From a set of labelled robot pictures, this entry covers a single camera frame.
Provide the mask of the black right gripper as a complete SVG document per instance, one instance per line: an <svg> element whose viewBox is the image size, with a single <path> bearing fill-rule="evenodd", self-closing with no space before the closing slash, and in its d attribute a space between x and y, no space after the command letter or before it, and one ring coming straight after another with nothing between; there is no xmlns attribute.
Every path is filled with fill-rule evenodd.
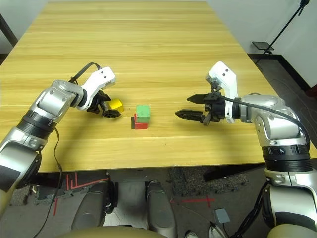
<svg viewBox="0 0 317 238"><path fill-rule="evenodd" d="M187 98L187 101L195 104L205 104L205 111L208 112L204 116L203 112L182 109L176 111L175 114L185 120L203 121L204 125L210 122L220 122L225 119L225 100L220 93L195 94Z"/></svg>

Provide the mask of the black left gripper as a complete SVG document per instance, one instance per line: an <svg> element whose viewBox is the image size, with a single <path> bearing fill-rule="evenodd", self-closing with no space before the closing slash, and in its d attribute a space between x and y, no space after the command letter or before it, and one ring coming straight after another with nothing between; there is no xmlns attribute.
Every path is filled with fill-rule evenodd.
<svg viewBox="0 0 317 238"><path fill-rule="evenodd" d="M90 106L87 108L87 112L90 113L99 113L99 105L102 102L102 116L105 118L117 118L121 115L121 113L117 110L112 110L109 108L106 102L103 101L111 101L111 98L108 94L103 93L102 91L98 91L97 94L93 97Z"/></svg>

